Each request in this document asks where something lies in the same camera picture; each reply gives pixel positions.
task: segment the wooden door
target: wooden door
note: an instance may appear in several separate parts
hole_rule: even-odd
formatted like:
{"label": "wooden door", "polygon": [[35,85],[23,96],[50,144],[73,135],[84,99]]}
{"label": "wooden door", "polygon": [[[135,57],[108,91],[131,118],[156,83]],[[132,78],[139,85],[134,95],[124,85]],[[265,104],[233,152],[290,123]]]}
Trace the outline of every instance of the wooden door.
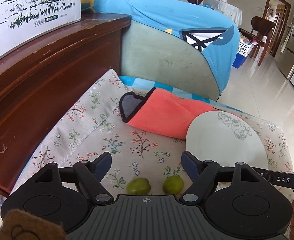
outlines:
{"label": "wooden door", "polygon": [[277,41],[281,38],[280,33],[284,24],[285,20],[285,10],[286,5],[284,4],[278,4],[275,14],[274,23],[276,26],[274,27],[271,35],[271,41],[269,43],[268,52],[272,54],[273,50],[275,49],[275,45],[277,44]]}

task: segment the wooden headboard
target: wooden headboard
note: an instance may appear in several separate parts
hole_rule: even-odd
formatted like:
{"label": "wooden headboard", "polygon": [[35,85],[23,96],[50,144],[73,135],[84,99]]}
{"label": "wooden headboard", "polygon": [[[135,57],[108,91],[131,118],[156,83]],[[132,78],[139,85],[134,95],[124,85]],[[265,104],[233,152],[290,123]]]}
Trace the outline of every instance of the wooden headboard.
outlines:
{"label": "wooden headboard", "polygon": [[0,60],[0,194],[8,196],[46,134],[106,71],[120,71],[131,17],[85,14]]}

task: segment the silver screw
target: silver screw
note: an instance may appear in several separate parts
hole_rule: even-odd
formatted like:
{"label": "silver screw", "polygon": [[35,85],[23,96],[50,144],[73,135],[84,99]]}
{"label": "silver screw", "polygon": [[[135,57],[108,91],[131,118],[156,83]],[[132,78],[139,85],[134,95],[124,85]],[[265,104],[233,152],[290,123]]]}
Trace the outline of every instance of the silver screw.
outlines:
{"label": "silver screw", "polygon": [[198,197],[195,194],[186,194],[182,197],[182,199],[187,202],[195,202]]}
{"label": "silver screw", "polygon": [[96,196],[96,200],[99,202],[106,202],[110,199],[111,197],[108,194],[99,194]]}

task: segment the green fruit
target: green fruit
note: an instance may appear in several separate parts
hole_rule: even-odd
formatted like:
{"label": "green fruit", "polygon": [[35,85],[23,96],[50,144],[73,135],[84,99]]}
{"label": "green fruit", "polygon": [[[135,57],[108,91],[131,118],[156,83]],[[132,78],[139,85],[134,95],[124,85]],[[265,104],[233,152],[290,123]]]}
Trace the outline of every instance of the green fruit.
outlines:
{"label": "green fruit", "polygon": [[146,195],[151,190],[148,179],[136,178],[127,184],[127,194],[129,195]]}
{"label": "green fruit", "polygon": [[177,195],[184,188],[184,181],[180,176],[170,176],[166,178],[162,185],[162,190],[168,195]]}

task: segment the coral towel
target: coral towel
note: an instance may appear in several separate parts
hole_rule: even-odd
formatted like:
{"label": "coral towel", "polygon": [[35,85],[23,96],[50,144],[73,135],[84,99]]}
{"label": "coral towel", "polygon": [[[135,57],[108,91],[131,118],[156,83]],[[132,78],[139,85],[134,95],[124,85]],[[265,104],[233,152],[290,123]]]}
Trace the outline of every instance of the coral towel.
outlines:
{"label": "coral towel", "polygon": [[119,109],[123,122],[179,139],[186,139],[188,128],[197,116],[216,110],[205,102],[180,98],[161,88],[153,88],[145,97],[128,92],[121,97]]}

